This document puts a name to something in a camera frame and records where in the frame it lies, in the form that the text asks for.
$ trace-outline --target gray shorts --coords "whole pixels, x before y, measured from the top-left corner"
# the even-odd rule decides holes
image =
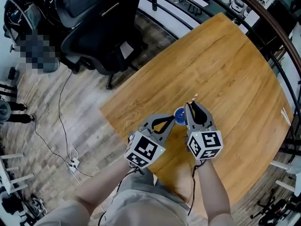
[[[141,169],[141,171],[144,172],[144,175],[137,171],[136,173],[132,173],[125,178],[120,185],[118,193],[133,189],[152,194],[158,194],[181,205],[187,211],[190,209],[179,196],[170,192],[159,180],[157,180],[156,184],[154,185],[154,175],[148,168]]]

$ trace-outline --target wooden handrail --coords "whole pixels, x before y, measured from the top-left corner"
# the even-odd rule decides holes
[[[261,19],[265,19],[271,27],[275,30],[278,37],[281,39],[284,48],[286,49],[287,53],[289,54],[293,64],[295,65],[299,76],[301,77],[301,58],[293,45],[290,41],[288,36],[286,35],[283,28],[280,24],[275,20],[275,18],[256,0],[242,0],[245,2],[257,15],[260,16]]]

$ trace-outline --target power strip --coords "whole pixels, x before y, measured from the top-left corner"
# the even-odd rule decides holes
[[[70,163],[70,164],[71,164],[70,170],[71,170],[72,172],[76,172],[76,168],[79,167],[79,160],[76,159],[75,157],[74,157],[72,160],[73,160],[74,162],[71,162],[71,163]]]

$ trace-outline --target wooden tabletop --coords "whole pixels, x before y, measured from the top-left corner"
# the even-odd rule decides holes
[[[273,71],[254,44],[218,14],[166,48],[127,80],[101,108],[127,143],[149,115],[174,114],[195,94],[222,132],[224,149],[213,159],[231,204],[261,177],[281,146],[292,112]],[[166,151],[150,166],[171,190],[191,203],[194,158],[186,128],[175,125]],[[206,215],[196,178],[194,211]]]

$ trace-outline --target black and white marker cube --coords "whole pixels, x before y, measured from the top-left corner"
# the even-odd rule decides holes
[[[164,147],[137,131],[130,137],[124,158],[140,168],[146,168],[162,155],[164,151]]]
[[[192,132],[187,146],[197,160],[214,158],[222,150],[222,134],[217,131]]]

